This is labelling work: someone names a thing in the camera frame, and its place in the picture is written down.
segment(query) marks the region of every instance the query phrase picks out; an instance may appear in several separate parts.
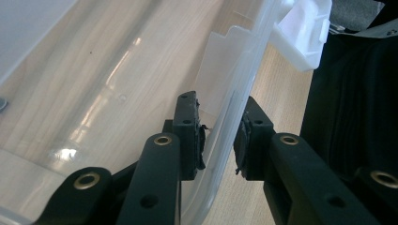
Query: wooden table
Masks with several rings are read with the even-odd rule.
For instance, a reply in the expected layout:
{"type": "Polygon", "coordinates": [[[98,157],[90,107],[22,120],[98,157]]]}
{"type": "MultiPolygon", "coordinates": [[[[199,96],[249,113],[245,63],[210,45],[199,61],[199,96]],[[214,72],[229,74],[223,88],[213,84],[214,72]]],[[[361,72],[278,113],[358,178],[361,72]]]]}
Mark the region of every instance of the wooden table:
{"type": "MultiPolygon", "coordinates": [[[[209,32],[252,27],[236,12],[246,3],[79,1],[0,88],[0,207],[33,220],[68,174],[136,161],[191,90],[209,32]]],[[[268,47],[252,96],[277,131],[299,133],[311,76],[268,47]]],[[[249,223],[272,218],[262,184],[235,176],[231,153],[205,224],[249,223]]]]}

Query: black plastic part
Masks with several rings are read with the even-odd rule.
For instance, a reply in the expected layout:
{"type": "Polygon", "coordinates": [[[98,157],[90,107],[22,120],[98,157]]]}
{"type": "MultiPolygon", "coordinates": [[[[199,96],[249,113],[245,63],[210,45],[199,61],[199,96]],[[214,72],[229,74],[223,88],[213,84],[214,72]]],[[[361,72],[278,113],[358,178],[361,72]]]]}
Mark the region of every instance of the black plastic part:
{"type": "Polygon", "coordinates": [[[179,146],[171,133],[146,141],[116,224],[179,224],[179,146]]]}
{"type": "Polygon", "coordinates": [[[382,224],[397,224],[398,187],[396,178],[389,180],[388,176],[384,176],[385,180],[383,180],[383,175],[380,175],[378,179],[381,183],[378,183],[371,176],[372,173],[379,173],[379,171],[371,168],[358,169],[352,185],[353,192],[382,224]]]}
{"type": "Polygon", "coordinates": [[[246,180],[265,179],[262,168],[274,134],[272,122],[257,102],[249,97],[234,141],[237,173],[241,171],[246,180]]]}
{"type": "Polygon", "coordinates": [[[181,180],[184,181],[193,180],[197,169],[205,168],[202,158],[205,132],[201,131],[198,106],[194,91],[180,95],[176,103],[173,133],[181,141],[181,180]]]}
{"type": "MultiPolygon", "coordinates": [[[[379,224],[300,137],[275,134],[269,155],[292,200],[288,219],[276,221],[287,221],[287,224],[379,224]]],[[[272,215],[277,218],[275,209],[279,201],[272,200],[275,196],[267,198],[272,215]]]]}
{"type": "Polygon", "coordinates": [[[114,198],[111,184],[111,173],[103,168],[89,167],[74,172],[54,193],[35,224],[107,224],[102,216],[108,213],[108,203],[114,198]],[[75,181],[88,173],[96,173],[98,183],[77,189],[75,181]]]}

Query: black cloth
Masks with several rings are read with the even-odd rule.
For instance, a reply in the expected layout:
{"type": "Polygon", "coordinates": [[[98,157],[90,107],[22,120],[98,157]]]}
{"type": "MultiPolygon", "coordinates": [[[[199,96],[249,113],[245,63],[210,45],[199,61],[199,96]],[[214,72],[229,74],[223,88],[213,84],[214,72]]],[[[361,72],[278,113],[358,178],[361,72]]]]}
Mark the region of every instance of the black cloth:
{"type": "Polygon", "coordinates": [[[301,136],[343,179],[398,175],[398,37],[328,37],[301,136]]]}

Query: clear plastic bin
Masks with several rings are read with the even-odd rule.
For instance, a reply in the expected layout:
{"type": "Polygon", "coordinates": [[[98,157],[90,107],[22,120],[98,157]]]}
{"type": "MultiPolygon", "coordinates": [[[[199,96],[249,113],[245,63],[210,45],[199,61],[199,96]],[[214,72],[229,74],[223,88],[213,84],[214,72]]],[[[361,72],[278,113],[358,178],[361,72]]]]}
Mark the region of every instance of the clear plastic bin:
{"type": "Polygon", "coordinates": [[[0,223],[29,223],[71,173],[115,173],[195,90],[207,168],[182,223],[215,198],[279,0],[0,3],[0,223]]]}

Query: wooden surface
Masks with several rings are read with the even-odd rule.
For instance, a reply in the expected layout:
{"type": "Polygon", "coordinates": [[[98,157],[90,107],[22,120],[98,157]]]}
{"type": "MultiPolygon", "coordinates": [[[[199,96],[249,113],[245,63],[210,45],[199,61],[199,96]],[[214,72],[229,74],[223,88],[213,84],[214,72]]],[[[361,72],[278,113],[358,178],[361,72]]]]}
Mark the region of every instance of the wooden surface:
{"type": "MultiPolygon", "coordinates": [[[[79,1],[0,88],[0,209],[36,219],[68,174],[136,161],[191,90],[210,31],[251,29],[246,3],[79,1]]],[[[310,80],[268,48],[252,95],[277,131],[299,133],[310,80]]],[[[262,185],[235,176],[233,159],[205,224],[272,223],[262,185]]]]}

